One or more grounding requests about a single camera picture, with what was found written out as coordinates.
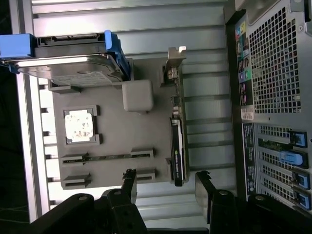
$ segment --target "screw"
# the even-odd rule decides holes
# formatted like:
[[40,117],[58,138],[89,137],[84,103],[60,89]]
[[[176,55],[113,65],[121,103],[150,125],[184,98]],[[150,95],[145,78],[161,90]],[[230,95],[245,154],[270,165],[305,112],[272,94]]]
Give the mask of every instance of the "screw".
[[265,198],[262,197],[262,196],[255,196],[255,198],[256,198],[258,201],[264,201],[264,200],[265,200]]
[[224,190],[221,190],[219,193],[220,193],[221,195],[227,195],[227,194],[229,194],[227,191],[224,191]]
[[81,197],[79,198],[79,201],[83,201],[83,200],[85,200],[85,199],[87,199],[86,196],[81,196]]

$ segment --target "dark background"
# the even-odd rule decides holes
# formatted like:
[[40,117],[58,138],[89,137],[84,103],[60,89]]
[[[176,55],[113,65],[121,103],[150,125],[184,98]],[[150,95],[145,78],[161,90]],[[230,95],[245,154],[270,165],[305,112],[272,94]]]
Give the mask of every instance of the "dark background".
[[[1,0],[0,35],[11,33],[9,3],[8,0]],[[0,233],[14,233],[27,226],[27,222],[29,217],[16,77],[0,66]]]

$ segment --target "barcode label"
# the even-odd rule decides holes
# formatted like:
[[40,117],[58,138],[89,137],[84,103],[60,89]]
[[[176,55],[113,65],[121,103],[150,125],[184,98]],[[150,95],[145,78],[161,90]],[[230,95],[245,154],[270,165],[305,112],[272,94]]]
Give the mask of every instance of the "barcode label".
[[254,108],[248,107],[248,108],[242,108],[241,111],[241,117],[242,120],[253,120],[254,119]]

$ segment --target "blue tab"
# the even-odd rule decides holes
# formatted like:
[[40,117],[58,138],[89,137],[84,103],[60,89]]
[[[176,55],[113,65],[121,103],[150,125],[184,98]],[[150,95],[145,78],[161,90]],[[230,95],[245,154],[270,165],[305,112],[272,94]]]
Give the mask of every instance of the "blue tab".
[[126,57],[122,51],[120,40],[117,34],[112,33],[110,30],[104,32],[105,35],[105,46],[108,52],[113,52],[116,55],[116,62],[122,69],[128,80],[131,79],[131,69]]
[[33,58],[35,41],[31,34],[1,35],[0,59]]

